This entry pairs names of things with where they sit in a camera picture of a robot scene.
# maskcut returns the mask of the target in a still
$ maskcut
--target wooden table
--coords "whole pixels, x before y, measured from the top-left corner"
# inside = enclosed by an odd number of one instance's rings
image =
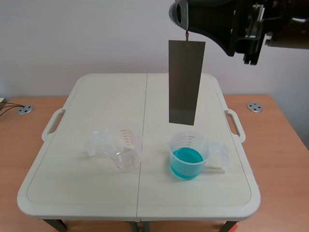
[[[12,109],[0,117],[0,232],[52,232],[43,221],[24,215],[16,197],[43,141],[42,131],[66,97],[14,98],[11,102],[34,104],[34,110],[20,116]],[[309,152],[278,106],[267,95],[226,96],[226,103],[239,116],[246,132],[243,143],[261,192],[259,210],[239,223],[237,232],[296,232],[307,230],[309,218]],[[259,102],[264,109],[253,113],[247,102]],[[125,222],[66,221],[70,232],[130,231]],[[216,232],[222,222],[152,222],[152,232]]]

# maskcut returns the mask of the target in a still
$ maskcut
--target empty measuring cup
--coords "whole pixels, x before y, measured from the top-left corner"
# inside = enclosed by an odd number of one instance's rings
[[[95,132],[88,149],[89,156],[100,149],[110,159],[115,169],[128,172],[140,164],[142,136],[129,127],[116,126],[104,132]]]
[[[195,131],[181,131],[168,142],[172,171],[183,179],[196,177],[212,155],[221,157],[222,169],[227,170],[229,156],[225,145],[212,143]]]

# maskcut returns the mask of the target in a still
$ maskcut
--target table handle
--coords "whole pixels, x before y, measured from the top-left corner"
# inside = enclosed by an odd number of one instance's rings
[[[50,134],[51,130],[55,127],[58,119],[60,116],[64,115],[65,109],[58,109],[54,112],[53,116],[47,123],[47,126],[45,127],[43,133],[42,133],[42,139],[45,141],[47,139],[47,136]]]
[[[234,124],[234,127],[236,129],[237,135],[239,136],[239,140],[240,140],[241,143],[243,143],[246,140],[246,134],[245,134],[245,132],[242,128],[242,125],[240,123],[240,120],[239,120],[237,114],[235,113],[234,110],[227,109],[227,110],[225,110],[225,115],[231,117],[233,124]]]

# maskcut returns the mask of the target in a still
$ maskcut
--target measuring cup with blue liquid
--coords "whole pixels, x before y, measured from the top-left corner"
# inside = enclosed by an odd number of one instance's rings
[[[221,157],[221,168],[227,170],[228,150],[225,145],[212,143],[204,135],[195,131],[181,131],[168,142],[170,167],[183,179],[196,177],[204,168],[210,156]]]

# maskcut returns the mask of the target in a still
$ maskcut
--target gray plate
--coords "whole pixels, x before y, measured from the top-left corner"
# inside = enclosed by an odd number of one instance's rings
[[[169,41],[169,122],[194,125],[205,42]]]

